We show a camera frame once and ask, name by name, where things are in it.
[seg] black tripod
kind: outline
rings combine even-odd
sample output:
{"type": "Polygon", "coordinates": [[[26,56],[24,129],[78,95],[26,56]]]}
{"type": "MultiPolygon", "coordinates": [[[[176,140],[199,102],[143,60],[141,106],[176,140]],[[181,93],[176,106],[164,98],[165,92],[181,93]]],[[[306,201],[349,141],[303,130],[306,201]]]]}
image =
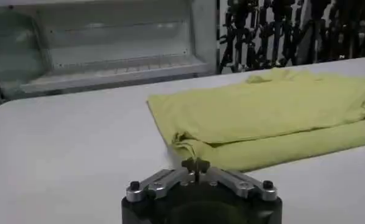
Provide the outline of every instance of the black tripod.
{"type": "Polygon", "coordinates": [[[295,0],[274,0],[272,3],[272,10],[274,13],[274,42],[272,53],[272,66],[277,66],[278,59],[278,47],[280,45],[280,38],[282,33],[285,36],[284,39],[284,54],[286,49],[289,48],[291,42],[291,20],[292,20],[292,7],[295,0]]]}
{"type": "Polygon", "coordinates": [[[242,49],[243,44],[247,44],[248,51],[250,55],[247,57],[248,61],[246,64],[251,67],[256,66],[254,63],[255,51],[252,52],[253,47],[255,46],[253,43],[253,39],[255,38],[255,34],[257,32],[257,28],[251,31],[246,28],[246,20],[249,15],[252,15],[252,24],[256,22],[256,6],[258,5],[257,0],[228,0],[229,8],[225,15],[225,24],[224,26],[227,28],[227,34],[220,37],[223,39],[220,41],[220,44],[227,43],[227,47],[224,51],[223,58],[219,65],[219,72],[221,73],[224,67],[229,67],[232,72],[239,72],[244,70],[242,66],[242,49]],[[234,41],[235,42],[235,61],[233,55],[234,41]]]}
{"type": "Polygon", "coordinates": [[[322,19],[324,10],[330,3],[330,0],[310,0],[311,1],[311,19],[304,25],[300,34],[293,38],[291,47],[289,48],[288,55],[282,60],[282,65],[285,66],[290,59],[292,59],[293,65],[297,65],[296,60],[297,47],[304,39],[307,32],[312,29],[310,47],[308,50],[308,56],[305,62],[302,64],[312,64],[319,61],[319,37],[321,38],[323,49],[328,47],[326,38],[325,20],[322,19]]]}

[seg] white table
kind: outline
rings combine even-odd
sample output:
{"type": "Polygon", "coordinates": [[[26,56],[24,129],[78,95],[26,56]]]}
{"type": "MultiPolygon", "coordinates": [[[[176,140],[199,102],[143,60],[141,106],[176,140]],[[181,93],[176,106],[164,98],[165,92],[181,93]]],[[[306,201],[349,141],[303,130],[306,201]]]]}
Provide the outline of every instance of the white table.
{"type": "MultiPolygon", "coordinates": [[[[365,58],[296,67],[365,74],[365,58]]],[[[121,223],[132,180],[176,166],[146,99],[249,73],[24,99],[0,107],[0,224],[121,223]]],[[[284,224],[365,223],[365,147],[250,173],[270,179],[284,224]]]]}

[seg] yellow towel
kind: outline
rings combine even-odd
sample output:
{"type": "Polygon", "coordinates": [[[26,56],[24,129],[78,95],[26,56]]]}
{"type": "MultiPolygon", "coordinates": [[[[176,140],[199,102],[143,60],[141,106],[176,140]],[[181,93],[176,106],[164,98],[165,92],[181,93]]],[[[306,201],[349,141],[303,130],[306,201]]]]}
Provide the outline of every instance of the yellow towel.
{"type": "Polygon", "coordinates": [[[150,96],[149,106],[167,144],[225,169],[365,144],[365,78],[273,69],[235,85],[150,96]]]}

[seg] black bolt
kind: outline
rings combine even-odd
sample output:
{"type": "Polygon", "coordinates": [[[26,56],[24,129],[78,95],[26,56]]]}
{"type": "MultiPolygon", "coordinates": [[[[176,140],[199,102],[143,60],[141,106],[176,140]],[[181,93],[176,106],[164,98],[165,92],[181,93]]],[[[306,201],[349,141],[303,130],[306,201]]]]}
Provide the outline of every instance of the black bolt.
{"type": "Polygon", "coordinates": [[[129,184],[129,188],[131,188],[132,191],[137,191],[140,188],[139,181],[133,181],[129,184]]]}
{"type": "Polygon", "coordinates": [[[263,182],[262,186],[263,186],[263,189],[265,189],[265,190],[271,190],[274,187],[273,182],[271,182],[269,180],[265,180],[263,182]]]}

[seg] wire rack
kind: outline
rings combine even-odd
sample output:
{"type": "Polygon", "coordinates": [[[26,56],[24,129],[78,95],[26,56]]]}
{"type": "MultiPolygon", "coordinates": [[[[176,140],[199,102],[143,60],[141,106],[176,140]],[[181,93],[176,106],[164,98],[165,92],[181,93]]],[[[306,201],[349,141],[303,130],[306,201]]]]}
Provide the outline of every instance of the wire rack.
{"type": "Polygon", "coordinates": [[[27,93],[34,93],[207,71],[207,64],[193,55],[164,55],[68,65],[49,71],[21,88],[27,93]]]}

